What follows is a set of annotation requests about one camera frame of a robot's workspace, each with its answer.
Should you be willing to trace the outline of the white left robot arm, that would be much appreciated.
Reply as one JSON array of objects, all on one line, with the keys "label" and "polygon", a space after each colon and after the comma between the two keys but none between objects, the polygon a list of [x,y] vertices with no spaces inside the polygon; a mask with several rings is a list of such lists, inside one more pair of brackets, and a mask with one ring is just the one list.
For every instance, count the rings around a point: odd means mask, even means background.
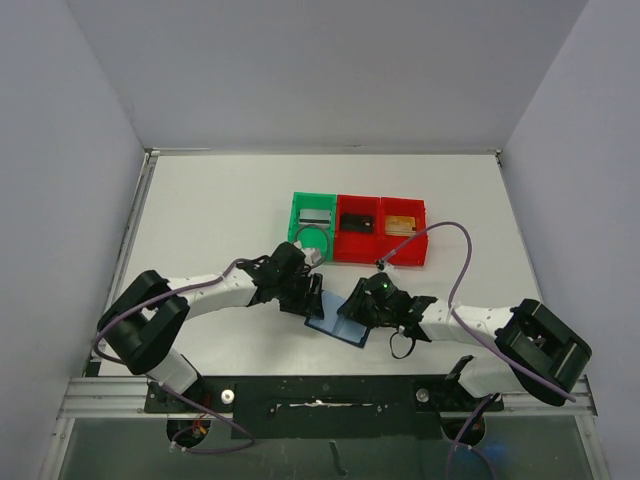
[{"label": "white left robot arm", "polygon": [[324,316],[317,248],[283,242],[270,255],[231,261],[220,273],[165,278],[155,270],[139,274],[102,315],[93,348],[105,341],[114,356],[100,357],[125,366],[168,389],[168,399],[190,411],[204,398],[204,380],[174,348],[184,323],[228,308],[277,301],[282,312],[304,318]]}]

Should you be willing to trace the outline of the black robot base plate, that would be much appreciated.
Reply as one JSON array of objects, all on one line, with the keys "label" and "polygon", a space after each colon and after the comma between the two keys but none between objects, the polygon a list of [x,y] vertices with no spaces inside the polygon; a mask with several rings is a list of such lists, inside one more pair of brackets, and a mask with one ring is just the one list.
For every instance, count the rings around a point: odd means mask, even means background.
[{"label": "black robot base plate", "polygon": [[458,383],[462,358],[448,374],[330,376],[205,376],[180,396],[150,382],[144,410],[167,415],[166,432],[185,447],[198,445],[219,417],[232,421],[233,440],[338,440],[409,436],[455,437],[465,416],[469,437],[484,434],[486,407]]}]

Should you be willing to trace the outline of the blue leather card holder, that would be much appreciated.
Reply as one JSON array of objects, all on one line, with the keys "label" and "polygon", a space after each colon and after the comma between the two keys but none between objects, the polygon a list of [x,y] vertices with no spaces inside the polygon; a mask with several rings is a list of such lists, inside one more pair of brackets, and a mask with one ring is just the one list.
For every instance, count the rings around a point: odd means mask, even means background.
[{"label": "blue leather card holder", "polygon": [[321,298],[324,318],[309,317],[304,325],[356,348],[364,348],[370,328],[338,314],[338,308],[346,299],[329,291],[324,291]]}]

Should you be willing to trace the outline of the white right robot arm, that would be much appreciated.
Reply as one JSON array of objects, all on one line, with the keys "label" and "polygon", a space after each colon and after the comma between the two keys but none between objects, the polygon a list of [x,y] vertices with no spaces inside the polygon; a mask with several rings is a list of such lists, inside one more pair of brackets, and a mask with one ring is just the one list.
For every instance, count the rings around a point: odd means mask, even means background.
[{"label": "white right robot arm", "polygon": [[560,407],[575,400],[574,386],[591,347],[541,302],[512,307],[454,306],[432,296],[412,296],[388,275],[362,278],[339,315],[368,328],[393,328],[414,342],[454,342],[483,347],[445,384],[448,402],[469,408],[490,394],[526,392]]}]

